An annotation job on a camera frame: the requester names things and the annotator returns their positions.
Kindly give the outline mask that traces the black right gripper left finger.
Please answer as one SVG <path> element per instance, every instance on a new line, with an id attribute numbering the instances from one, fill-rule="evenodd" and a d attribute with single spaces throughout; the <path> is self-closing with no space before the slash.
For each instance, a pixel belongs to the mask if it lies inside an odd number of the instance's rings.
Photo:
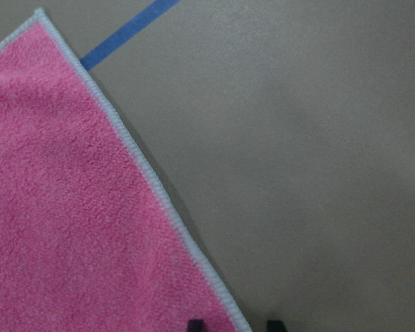
<path id="1" fill-rule="evenodd" d="M 187 322 L 187 332 L 204 332 L 205 322 L 200 319 L 193 319 Z"/>

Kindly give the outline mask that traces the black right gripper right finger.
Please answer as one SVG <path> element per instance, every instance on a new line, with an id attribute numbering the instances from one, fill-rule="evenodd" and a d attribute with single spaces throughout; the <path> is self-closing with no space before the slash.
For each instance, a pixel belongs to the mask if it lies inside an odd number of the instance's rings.
<path id="1" fill-rule="evenodd" d="M 286 326 L 281 320 L 268 320 L 266 323 L 267 332 L 286 332 Z"/>

